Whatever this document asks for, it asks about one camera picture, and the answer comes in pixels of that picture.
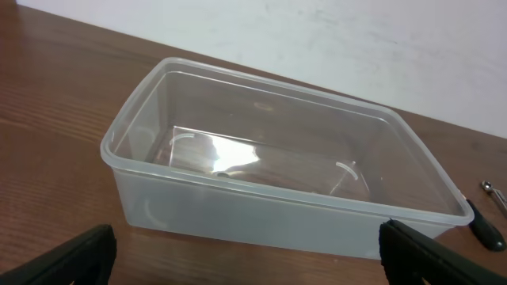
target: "container rim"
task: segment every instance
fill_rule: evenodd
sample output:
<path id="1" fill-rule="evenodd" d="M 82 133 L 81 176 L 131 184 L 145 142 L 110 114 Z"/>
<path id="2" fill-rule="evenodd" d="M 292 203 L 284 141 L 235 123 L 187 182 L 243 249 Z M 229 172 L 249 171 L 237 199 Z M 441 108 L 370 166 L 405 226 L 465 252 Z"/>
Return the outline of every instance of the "container rim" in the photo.
<path id="1" fill-rule="evenodd" d="M 378 203 L 364 202 L 353 199 L 346 199 L 333 196 L 323 196 L 315 193 L 306 193 L 294 191 L 286 188 L 278 188 L 269 185 L 255 184 L 240 180 L 232 180 L 223 177 L 208 176 L 199 173 L 192 173 L 189 171 L 175 169 L 164 165 L 155 165 L 144 161 L 135 161 L 127 158 L 121 158 L 115 155 L 110 149 L 109 144 L 114 139 L 114 132 L 118 127 L 119 122 L 126 116 L 129 110 L 132 109 L 133 104 L 139 99 L 141 91 L 146 88 L 149 82 L 155 75 L 168 64 L 182 64 L 190 67 L 220 72 L 235 77 L 245 78 L 256 82 L 265 83 L 272 86 L 278 86 L 285 89 L 291 89 L 298 92 L 308 93 L 317 97 L 324 97 L 327 99 L 340 101 L 346 104 L 356 105 L 363 108 L 370 108 L 377 111 L 384 112 L 395 119 L 402 129 L 415 141 L 421 148 L 423 153 L 429 159 L 437 173 L 440 175 L 448 190 L 454 196 L 456 201 L 463 209 L 463 215 L 450 215 L 443 213 L 436 213 L 431 211 L 423 211 L 417 209 L 410 209 L 404 207 L 397 207 L 391 205 L 384 205 Z M 246 74 L 239 71 L 228 70 L 226 68 L 211 66 L 204 63 L 198 63 L 187 59 L 180 58 L 167 58 L 163 59 L 134 89 L 130 97 L 125 101 L 123 107 L 118 112 L 118 115 L 111 123 L 111 126 L 105 133 L 101 142 L 101 157 L 106 164 L 113 169 L 119 169 L 132 173 L 142 173 L 148 176 L 163 177 L 176 181 L 186 181 L 195 184 L 206 184 L 218 188 L 225 188 L 228 191 L 237 192 L 241 194 L 250 194 L 255 196 L 262 196 L 270 199 L 287 200 L 294 203 L 310 204 L 316 207 L 326 207 L 342 211 L 356 211 L 367 215 L 382 215 L 389 218 L 397 219 L 412 219 L 420 222 L 434 222 L 445 225 L 465 226 L 474 219 L 474 213 L 470 205 L 466 202 L 460 190 L 454 185 L 449 176 L 446 174 L 442 166 L 433 157 L 424 143 L 412 131 L 409 125 L 402 119 L 402 117 L 389 108 L 359 101 L 352 98 L 343 97 L 341 95 L 326 93 L 315 89 L 310 89 L 290 83 L 279 82 L 268 78 L 262 78 L 252 74 Z"/>

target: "wood grain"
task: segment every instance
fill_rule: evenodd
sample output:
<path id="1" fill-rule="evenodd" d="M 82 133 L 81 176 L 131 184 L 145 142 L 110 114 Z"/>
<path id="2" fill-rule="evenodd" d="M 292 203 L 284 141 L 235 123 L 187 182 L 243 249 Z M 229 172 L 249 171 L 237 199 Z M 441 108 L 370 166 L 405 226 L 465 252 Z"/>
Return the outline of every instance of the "wood grain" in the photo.
<path id="1" fill-rule="evenodd" d="M 0 0 L 0 272 L 107 222 L 119 250 L 111 284 L 385 284 L 377 260 L 163 233 L 125 222 L 99 143 L 130 92 L 170 56 L 307 86 Z M 399 113 L 507 237 L 507 219 L 477 187 L 489 179 L 507 188 L 507 140 Z M 467 227 L 438 241 L 507 276 L 507 253 L 486 251 Z"/>

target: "silver utensil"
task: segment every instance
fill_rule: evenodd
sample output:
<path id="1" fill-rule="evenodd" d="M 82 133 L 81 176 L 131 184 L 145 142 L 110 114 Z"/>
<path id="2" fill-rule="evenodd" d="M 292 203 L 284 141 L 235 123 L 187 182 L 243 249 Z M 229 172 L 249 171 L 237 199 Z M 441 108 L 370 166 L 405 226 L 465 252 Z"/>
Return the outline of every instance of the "silver utensil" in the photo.
<path id="1" fill-rule="evenodd" d="M 483 181 L 481 187 L 486 193 L 493 197 L 493 200 L 498 204 L 498 207 L 500 207 L 500 211 L 507 218 L 507 199 L 500 190 L 493 188 L 493 185 L 489 181 Z"/>

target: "clear plastic bin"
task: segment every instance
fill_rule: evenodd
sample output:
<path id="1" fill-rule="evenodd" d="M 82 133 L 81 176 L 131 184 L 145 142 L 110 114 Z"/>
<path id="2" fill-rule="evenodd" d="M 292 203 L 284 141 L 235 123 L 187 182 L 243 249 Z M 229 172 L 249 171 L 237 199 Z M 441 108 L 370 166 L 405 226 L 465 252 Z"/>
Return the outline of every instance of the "clear plastic bin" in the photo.
<path id="1" fill-rule="evenodd" d="M 378 258 L 382 222 L 434 238 L 473 212 L 388 108 L 164 59 L 101 155 L 133 226 Z"/>

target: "white backdrop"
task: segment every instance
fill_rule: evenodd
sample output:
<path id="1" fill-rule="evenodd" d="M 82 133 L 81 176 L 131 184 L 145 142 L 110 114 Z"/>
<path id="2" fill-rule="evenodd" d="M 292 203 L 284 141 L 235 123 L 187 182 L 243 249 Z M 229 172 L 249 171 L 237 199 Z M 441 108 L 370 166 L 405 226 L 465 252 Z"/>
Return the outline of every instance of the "white backdrop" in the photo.
<path id="1" fill-rule="evenodd" d="M 507 138 L 505 0 L 17 0 Z"/>

